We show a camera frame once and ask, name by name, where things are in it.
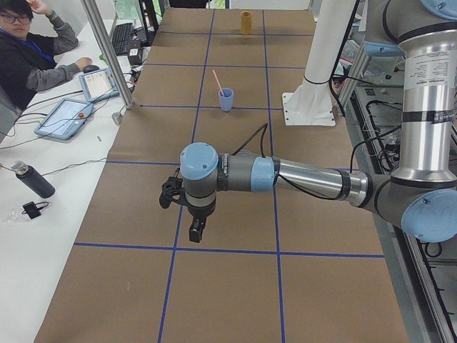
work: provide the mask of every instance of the keyboard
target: keyboard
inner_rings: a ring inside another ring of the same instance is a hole
[[[127,55],[133,32],[133,23],[119,24],[114,27],[111,43],[113,44],[114,52],[117,56]]]

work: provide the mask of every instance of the yellow cup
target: yellow cup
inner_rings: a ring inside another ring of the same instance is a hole
[[[241,12],[241,33],[251,34],[252,13],[249,11]]]

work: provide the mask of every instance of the black water bottle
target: black water bottle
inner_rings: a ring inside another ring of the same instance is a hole
[[[16,173],[16,177],[25,183],[32,191],[41,198],[49,198],[56,191],[45,178],[38,173],[35,168],[28,166],[22,161],[16,161],[11,166]]]

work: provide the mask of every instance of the man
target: man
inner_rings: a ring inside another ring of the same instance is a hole
[[[33,13],[45,15],[57,37],[30,33]],[[41,0],[0,0],[0,86],[20,109],[27,107],[37,91],[68,82],[92,64],[89,57],[83,57],[55,68],[54,56],[77,46],[71,26]]]

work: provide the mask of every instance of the brown paper mat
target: brown paper mat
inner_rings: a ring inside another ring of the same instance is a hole
[[[408,340],[368,212],[285,189],[220,192],[193,244],[187,210],[160,208],[187,144],[231,153],[264,122],[267,154],[348,167],[344,119],[284,124],[311,12],[253,11],[252,36],[238,34],[240,12],[167,10],[36,342]],[[235,91],[229,113],[212,69]]]

